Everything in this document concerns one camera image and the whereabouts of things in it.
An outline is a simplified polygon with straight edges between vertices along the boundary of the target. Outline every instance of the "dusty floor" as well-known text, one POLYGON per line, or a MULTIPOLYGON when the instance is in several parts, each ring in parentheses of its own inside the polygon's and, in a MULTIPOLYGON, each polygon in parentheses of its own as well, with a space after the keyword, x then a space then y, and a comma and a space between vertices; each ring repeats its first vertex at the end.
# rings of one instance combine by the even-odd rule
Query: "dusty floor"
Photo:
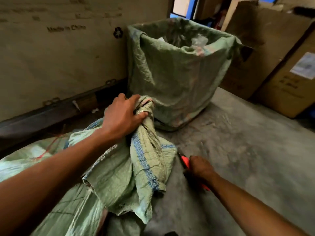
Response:
MULTIPOLYGON (((102 110, 68 121, 64 132, 83 129, 102 110)), ((61 133, 63 124, 50 133, 61 133)), ((51 137, 50 133, 38 138, 51 137)), ((247 190, 277 212, 315 235, 315 133, 298 122, 256 106, 218 88, 212 103, 183 129, 160 135, 187 155, 206 156, 224 178, 247 190)), ((176 231, 185 235, 244 235, 211 192, 196 194, 176 162, 163 199, 157 200, 144 235, 176 231)))

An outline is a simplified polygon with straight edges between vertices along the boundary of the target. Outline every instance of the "green bag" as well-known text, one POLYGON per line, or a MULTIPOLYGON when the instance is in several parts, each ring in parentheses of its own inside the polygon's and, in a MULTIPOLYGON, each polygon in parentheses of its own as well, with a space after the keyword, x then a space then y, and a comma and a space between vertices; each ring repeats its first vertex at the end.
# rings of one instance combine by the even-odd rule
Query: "green bag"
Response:
POLYGON ((132 25, 128 32, 129 91, 154 99, 155 126, 167 131, 210 103, 242 46, 234 35, 182 18, 132 25))

